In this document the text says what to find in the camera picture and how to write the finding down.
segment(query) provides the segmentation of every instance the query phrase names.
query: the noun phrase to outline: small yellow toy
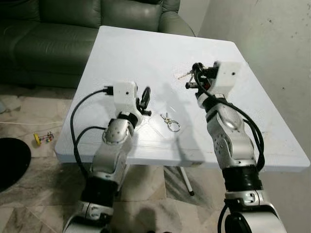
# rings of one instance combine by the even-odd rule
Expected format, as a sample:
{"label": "small yellow toy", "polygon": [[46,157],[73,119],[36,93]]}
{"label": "small yellow toy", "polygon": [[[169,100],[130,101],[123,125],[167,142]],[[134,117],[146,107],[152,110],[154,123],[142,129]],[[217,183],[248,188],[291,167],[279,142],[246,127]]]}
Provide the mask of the small yellow toy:
{"label": "small yellow toy", "polygon": [[38,144],[38,146],[41,145],[42,142],[49,143],[54,139],[54,135],[52,132],[48,132],[47,135],[39,136],[38,134],[34,133],[35,141]]}

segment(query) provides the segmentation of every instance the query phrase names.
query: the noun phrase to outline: tiled floor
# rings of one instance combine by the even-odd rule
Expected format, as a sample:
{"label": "tiled floor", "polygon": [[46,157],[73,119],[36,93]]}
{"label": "tiled floor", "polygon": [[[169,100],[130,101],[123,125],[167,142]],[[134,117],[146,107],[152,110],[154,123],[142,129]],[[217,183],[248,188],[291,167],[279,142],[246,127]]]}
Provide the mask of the tiled floor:
{"label": "tiled floor", "polygon": [[[0,121],[58,122],[0,124],[0,138],[19,138],[32,151],[25,175],[0,193],[0,233],[60,233],[72,213],[84,188],[84,179],[76,164],[58,162],[53,152],[56,141],[38,147],[33,133],[52,131],[57,138],[73,95],[71,89],[30,90],[0,85],[0,99],[9,107],[0,114]],[[131,166],[114,205],[113,232],[215,233],[225,193],[221,171],[186,168],[186,172],[195,191],[193,197],[188,194],[178,168]],[[301,174],[264,173],[262,177],[288,233],[295,232],[296,226],[303,227],[300,233],[309,233],[309,170]]]}

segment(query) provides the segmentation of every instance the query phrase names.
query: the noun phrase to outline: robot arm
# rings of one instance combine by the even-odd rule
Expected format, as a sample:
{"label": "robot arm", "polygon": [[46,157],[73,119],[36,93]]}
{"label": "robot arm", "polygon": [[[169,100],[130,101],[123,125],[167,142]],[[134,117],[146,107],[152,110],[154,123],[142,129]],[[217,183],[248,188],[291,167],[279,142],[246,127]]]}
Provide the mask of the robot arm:
{"label": "robot arm", "polygon": [[198,104],[206,111],[207,130],[225,179],[225,204],[230,215],[225,221],[226,233],[285,233],[274,206],[263,190],[251,139],[245,133],[244,121],[226,97],[238,76],[240,64],[215,63],[205,68],[192,67],[195,80],[209,90],[209,96],[197,82],[186,88],[198,88]]}
{"label": "robot arm", "polygon": [[75,213],[64,227],[65,233],[110,232],[113,201],[124,178],[134,128],[142,122],[142,115],[151,114],[145,110],[150,99],[149,87],[145,89],[141,102],[134,82],[116,83],[108,94],[114,96],[117,118],[110,120],[103,133],[85,189]]}

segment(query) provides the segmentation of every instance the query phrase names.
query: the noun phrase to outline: key ring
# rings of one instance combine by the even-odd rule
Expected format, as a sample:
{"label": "key ring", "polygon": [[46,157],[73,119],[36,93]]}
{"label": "key ring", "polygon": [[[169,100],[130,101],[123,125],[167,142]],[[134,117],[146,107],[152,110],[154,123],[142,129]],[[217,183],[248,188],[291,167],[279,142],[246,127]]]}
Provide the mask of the key ring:
{"label": "key ring", "polygon": [[[178,123],[178,121],[170,119],[168,113],[166,113],[166,116],[164,116],[163,114],[160,114],[160,116],[164,119],[165,123],[167,124],[167,128],[169,128],[170,131],[174,133],[180,131],[180,124]],[[178,129],[174,130],[173,128],[171,128],[172,124],[176,124],[178,126]]]}

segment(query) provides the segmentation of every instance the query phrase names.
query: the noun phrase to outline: green leather sofa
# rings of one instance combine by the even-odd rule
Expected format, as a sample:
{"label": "green leather sofa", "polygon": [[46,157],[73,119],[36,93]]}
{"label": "green leather sofa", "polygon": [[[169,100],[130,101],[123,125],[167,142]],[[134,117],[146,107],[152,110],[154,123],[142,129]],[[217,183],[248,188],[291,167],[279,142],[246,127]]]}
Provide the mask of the green leather sofa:
{"label": "green leather sofa", "polygon": [[194,36],[179,0],[0,0],[0,83],[77,87],[101,25]]}

